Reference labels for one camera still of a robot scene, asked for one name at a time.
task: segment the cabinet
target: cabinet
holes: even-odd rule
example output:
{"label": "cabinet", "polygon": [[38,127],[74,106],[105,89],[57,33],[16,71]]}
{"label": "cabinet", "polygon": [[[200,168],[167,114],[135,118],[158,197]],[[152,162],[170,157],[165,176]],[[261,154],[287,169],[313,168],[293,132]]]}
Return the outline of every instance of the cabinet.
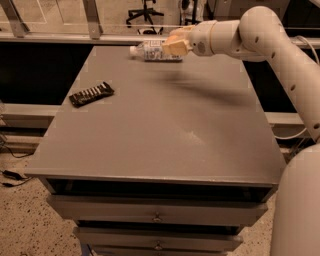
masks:
{"label": "cabinet", "polygon": [[106,81],[115,95],[66,98],[26,174],[101,255],[226,255],[285,167],[242,62],[128,52],[93,48],[69,94]]}

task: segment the table top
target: table top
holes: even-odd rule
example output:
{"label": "table top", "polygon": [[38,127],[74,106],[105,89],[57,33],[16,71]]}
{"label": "table top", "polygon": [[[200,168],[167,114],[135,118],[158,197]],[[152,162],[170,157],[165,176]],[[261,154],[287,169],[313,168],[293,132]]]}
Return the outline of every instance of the table top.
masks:
{"label": "table top", "polygon": [[96,46],[69,95],[102,81],[115,95],[79,109],[67,97],[26,175],[278,184],[285,162],[241,61],[152,63]]}

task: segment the drawer handle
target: drawer handle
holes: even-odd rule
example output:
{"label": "drawer handle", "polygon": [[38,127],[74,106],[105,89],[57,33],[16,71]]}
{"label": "drawer handle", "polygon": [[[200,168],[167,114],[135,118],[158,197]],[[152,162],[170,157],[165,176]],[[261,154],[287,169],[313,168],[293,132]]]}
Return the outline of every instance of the drawer handle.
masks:
{"label": "drawer handle", "polygon": [[161,222],[162,222],[162,219],[160,218],[159,213],[156,213],[156,217],[154,217],[154,218],[152,219],[152,221],[153,221],[154,223],[161,223]]}
{"label": "drawer handle", "polygon": [[160,242],[158,242],[158,244],[154,247],[154,249],[156,251],[162,251],[163,250],[163,247],[160,245]]}

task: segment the bottle cap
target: bottle cap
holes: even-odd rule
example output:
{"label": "bottle cap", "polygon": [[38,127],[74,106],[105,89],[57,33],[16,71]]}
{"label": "bottle cap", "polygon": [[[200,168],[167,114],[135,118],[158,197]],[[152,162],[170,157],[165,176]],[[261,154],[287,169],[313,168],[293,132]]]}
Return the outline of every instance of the bottle cap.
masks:
{"label": "bottle cap", "polygon": [[138,50],[136,46],[130,46],[130,56],[133,56],[133,57],[138,56]]}

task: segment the drawer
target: drawer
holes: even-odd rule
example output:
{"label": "drawer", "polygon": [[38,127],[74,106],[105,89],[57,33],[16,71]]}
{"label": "drawer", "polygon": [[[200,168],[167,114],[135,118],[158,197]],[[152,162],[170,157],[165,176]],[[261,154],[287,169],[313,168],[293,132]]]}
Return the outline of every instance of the drawer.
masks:
{"label": "drawer", "polygon": [[238,236],[207,233],[177,233],[144,229],[104,229],[76,227],[74,234],[81,243],[92,246],[144,248],[153,251],[233,251],[241,243]]}
{"label": "drawer", "polygon": [[199,252],[199,251],[156,251],[136,248],[112,248],[107,246],[92,246],[97,254],[104,256],[227,256],[226,252]]}
{"label": "drawer", "polygon": [[49,196],[64,219],[189,225],[251,226],[265,204],[168,199]]}

